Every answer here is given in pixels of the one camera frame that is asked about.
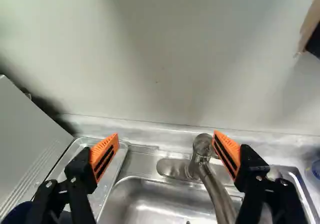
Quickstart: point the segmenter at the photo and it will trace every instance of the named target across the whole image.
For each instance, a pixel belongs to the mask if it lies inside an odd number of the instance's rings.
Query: stainless steel sink
[[[84,146],[93,145],[97,141],[92,138],[78,139],[48,178],[62,180],[63,169],[72,157]],[[89,195],[97,223],[217,223],[213,204],[201,181],[174,179],[167,177],[165,171],[164,175],[160,175],[157,171],[159,162],[167,159],[189,161],[190,153],[132,144],[129,144],[126,152],[126,145],[122,142],[121,145],[124,146],[123,149],[116,154],[115,160],[99,182],[97,189]],[[219,177],[238,211],[244,194],[235,188],[220,160],[212,158],[210,167]],[[296,186],[309,223],[320,223],[316,208],[298,169],[279,165],[275,167],[279,171],[276,175],[280,174]],[[172,175],[175,171],[179,171],[179,166],[168,169],[168,175]]]
[[[236,208],[241,199],[233,198]],[[203,186],[169,184],[139,177],[119,181],[111,191],[99,223],[216,223]]]
[[[130,146],[116,184],[102,207],[98,223],[217,223],[213,204],[201,182],[173,179],[157,172],[159,160],[185,160],[190,157],[190,154]],[[212,159],[210,163],[238,212],[243,193],[235,188],[220,160]],[[318,223],[315,207],[298,169],[287,166],[276,168],[279,170],[278,174],[296,185],[309,222]],[[269,220],[270,215],[264,212],[260,223],[270,223]]]

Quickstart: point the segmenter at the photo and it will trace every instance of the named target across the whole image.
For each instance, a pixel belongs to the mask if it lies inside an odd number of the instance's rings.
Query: screw
[[[284,180],[280,180],[280,183],[284,186],[288,186],[288,183],[286,183]]]
[[[46,188],[49,188],[50,186],[52,186],[52,182],[49,181],[47,184],[46,184]]]

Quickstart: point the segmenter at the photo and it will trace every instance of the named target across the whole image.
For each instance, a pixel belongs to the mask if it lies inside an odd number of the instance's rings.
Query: white wall
[[[65,113],[320,134],[311,3],[0,0],[2,69]]]

